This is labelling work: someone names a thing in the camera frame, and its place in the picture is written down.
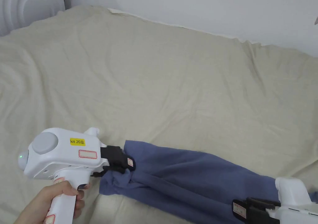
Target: gray round cap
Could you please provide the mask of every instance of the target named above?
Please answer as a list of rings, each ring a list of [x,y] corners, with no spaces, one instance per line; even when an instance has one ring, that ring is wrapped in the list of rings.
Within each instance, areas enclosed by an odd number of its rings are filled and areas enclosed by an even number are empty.
[[[32,142],[33,150],[38,154],[46,154],[57,146],[58,139],[55,134],[43,132]]]

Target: finger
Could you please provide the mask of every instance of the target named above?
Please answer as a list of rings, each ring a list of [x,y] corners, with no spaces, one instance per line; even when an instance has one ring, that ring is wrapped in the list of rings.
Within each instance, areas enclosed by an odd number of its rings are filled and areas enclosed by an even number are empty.
[[[68,181],[63,181],[52,186],[44,187],[39,193],[39,195],[45,200],[52,200],[54,197],[61,194],[75,196],[78,195],[79,192],[74,187],[72,187],[72,185]]]
[[[75,202],[75,210],[82,209],[85,207],[85,201],[84,200],[77,200]]]
[[[83,190],[79,190],[79,194],[76,196],[76,199],[77,200],[81,200],[81,199],[83,199],[83,197],[84,197],[84,191]]]
[[[81,214],[82,214],[82,210],[77,209],[77,210],[74,211],[73,218],[76,219],[76,218],[78,218]]]

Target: blue fabric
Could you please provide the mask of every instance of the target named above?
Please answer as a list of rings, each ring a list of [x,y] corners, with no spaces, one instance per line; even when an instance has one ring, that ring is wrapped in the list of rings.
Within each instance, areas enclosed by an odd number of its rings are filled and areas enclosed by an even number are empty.
[[[126,141],[136,170],[108,171],[100,193],[122,194],[194,223],[241,223],[233,199],[278,201],[275,179],[258,175],[212,154]]]

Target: yellow label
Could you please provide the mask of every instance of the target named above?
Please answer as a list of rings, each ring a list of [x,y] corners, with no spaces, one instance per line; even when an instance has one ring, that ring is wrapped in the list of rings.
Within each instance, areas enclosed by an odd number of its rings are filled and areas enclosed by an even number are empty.
[[[70,138],[70,145],[74,146],[85,146],[84,139]]]

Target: bed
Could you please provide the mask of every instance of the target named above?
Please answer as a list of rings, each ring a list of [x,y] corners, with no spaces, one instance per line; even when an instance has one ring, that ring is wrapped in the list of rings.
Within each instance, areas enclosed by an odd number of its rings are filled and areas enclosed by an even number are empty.
[[[212,153],[318,188],[318,58],[293,49],[75,7],[0,39],[0,223],[51,181],[29,180],[17,154],[49,127],[101,130]],[[74,223],[186,223],[119,195],[86,193]]]

